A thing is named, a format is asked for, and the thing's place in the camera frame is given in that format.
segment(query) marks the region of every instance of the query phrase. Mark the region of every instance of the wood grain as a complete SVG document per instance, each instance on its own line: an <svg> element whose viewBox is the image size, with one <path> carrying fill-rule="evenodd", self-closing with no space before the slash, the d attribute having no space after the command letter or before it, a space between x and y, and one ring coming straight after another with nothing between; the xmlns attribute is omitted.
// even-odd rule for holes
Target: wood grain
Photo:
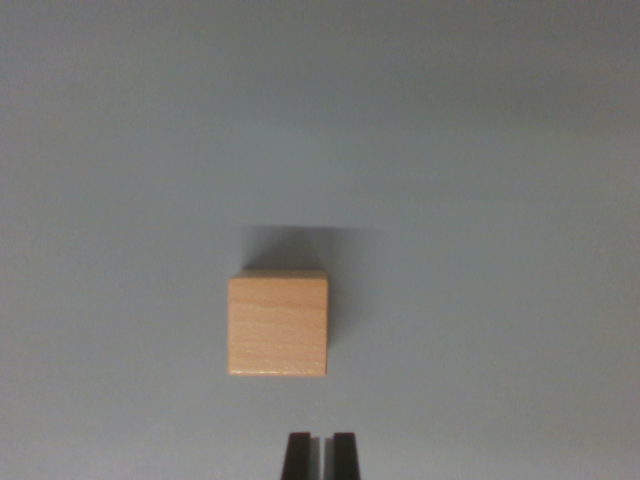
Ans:
<svg viewBox="0 0 640 480"><path fill-rule="evenodd" d="M327 372L328 278L322 271L245 270L229 281L232 375Z"/></svg>

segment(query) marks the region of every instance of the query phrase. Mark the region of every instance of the wooden block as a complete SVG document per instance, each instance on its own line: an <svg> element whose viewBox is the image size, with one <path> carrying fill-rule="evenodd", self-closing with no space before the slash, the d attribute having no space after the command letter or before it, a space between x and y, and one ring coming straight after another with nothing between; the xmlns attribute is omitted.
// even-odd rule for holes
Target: wooden block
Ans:
<svg viewBox="0 0 640 480"><path fill-rule="evenodd" d="M327 373L329 282L322 271L245 270L229 281L229 373Z"/></svg>

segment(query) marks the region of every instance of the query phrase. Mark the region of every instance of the block top face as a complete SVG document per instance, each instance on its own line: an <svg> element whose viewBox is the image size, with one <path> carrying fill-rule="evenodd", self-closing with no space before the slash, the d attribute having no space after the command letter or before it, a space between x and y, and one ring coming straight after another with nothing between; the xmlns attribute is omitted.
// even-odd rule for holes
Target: block top face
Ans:
<svg viewBox="0 0 640 480"><path fill-rule="evenodd" d="M322 376L326 272L245 270L229 281L229 373Z"/></svg>

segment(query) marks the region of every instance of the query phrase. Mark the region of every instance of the light wood block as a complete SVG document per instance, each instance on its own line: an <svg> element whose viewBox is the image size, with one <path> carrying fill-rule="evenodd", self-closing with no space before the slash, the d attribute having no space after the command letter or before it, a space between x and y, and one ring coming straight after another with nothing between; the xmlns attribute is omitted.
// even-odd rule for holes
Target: light wood block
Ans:
<svg viewBox="0 0 640 480"><path fill-rule="evenodd" d="M245 270L229 281L229 373L327 373L329 282L322 271Z"/></svg>

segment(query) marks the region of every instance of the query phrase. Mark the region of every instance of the wooden cube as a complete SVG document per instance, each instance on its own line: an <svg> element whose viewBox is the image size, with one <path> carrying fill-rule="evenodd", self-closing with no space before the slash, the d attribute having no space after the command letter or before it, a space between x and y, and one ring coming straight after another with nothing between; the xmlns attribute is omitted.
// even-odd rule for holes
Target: wooden cube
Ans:
<svg viewBox="0 0 640 480"><path fill-rule="evenodd" d="M322 271L245 270L229 281L229 373L327 373L329 282Z"/></svg>

